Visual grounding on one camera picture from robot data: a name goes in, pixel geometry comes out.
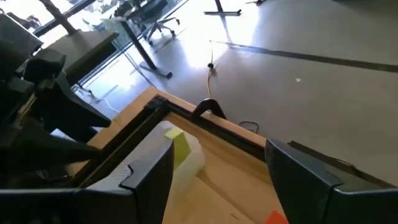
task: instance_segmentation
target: wooden table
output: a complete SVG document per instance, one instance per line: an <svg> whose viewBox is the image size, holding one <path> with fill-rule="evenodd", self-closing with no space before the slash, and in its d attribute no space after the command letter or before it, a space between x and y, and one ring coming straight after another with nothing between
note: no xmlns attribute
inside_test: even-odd
<svg viewBox="0 0 398 224"><path fill-rule="evenodd" d="M148 88L113 119L109 128L100 131L88 144L100 149L104 147L156 94L187 110L195 109L177 97ZM209 113L203 116L252 142L266 144L264 137L225 119ZM283 214L265 163L176 114L170 113L165 120L200 141L206 164L177 205L174 208L167 206L164 223L264 223L273 210ZM72 165L70 173L75 174L84 164Z"/></svg>

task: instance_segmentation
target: black table leg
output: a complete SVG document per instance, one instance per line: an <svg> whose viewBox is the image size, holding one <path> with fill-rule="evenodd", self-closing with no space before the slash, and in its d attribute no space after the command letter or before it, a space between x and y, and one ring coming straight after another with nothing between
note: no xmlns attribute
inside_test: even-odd
<svg viewBox="0 0 398 224"><path fill-rule="evenodd" d="M240 16L242 9L238 11L226 11L224 12L223 7L221 6L220 0L215 0L216 5L217 5L217 11L216 12L211 12L211 11L206 11L204 12L206 15L218 15L218 16Z"/></svg>
<svg viewBox="0 0 398 224"><path fill-rule="evenodd" d="M133 33L133 31L130 29L129 24L127 24L126 21L121 22L123 29L126 31L127 35L130 37L132 43L136 46L139 54L142 56L144 59L143 62L139 64L139 66L145 70L148 70L150 72L155 73L156 75L162 75L164 77L170 78L173 73L172 72L166 72L165 70L156 67L152 59L150 59L148 53L145 51L143 46L140 44L138 41L136 35Z"/></svg>
<svg viewBox="0 0 398 224"><path fill-rule="evenodd" d="M246 2L246 4L250 4L250 3L256 3L256 5L261 5L263 2L265 2L266 0L255 0L255 1L249 1Z"/></svg>

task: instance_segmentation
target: yellow sticky note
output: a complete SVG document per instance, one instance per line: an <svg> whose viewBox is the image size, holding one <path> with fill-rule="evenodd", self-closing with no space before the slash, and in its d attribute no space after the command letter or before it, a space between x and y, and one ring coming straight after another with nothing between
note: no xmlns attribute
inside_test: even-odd
<svg viewBox="0 0 398 224"><path fill-rule="evenodd" d="M184 131L174 127L165 136L174 141L174 169L176 169L191 153Z"/></svg>

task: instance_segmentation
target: black clamp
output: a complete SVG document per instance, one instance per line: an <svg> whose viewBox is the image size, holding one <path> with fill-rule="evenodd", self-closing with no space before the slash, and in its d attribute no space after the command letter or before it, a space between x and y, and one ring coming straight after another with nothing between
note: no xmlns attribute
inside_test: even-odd
<svg viewBox="0 0 398 224"><path fill-rule="evenodd" d="M210 110L214 115L226 119L226 116L220 105L215 99L205 99L192 111L191 119L199 118L204 112Z"/></svg>

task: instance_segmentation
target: concrete floor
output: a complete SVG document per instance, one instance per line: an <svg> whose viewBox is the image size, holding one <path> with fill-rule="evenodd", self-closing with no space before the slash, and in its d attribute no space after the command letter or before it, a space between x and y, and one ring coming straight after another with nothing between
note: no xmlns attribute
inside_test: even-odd
<svg viewBox="0 0 398 224"><path fill-rule="evenodd" d="M157 88L193 104L207 98L213 52L213 98L232 122L255 121L259 134L295 140L326 155L398 184L398 74L236 50L229 42L271 50L395 64L398 2L268 0L261 6L222 1L240 17L204 16L212 0L190 0L175 15L176 39L156 35L144 47L156 64L173 71L170 80L144 75ZM135 49L129 49L140 62ZM85 85L122 110L149 85L124 56ZM95 105L116 115L104 102Z"/></svg>

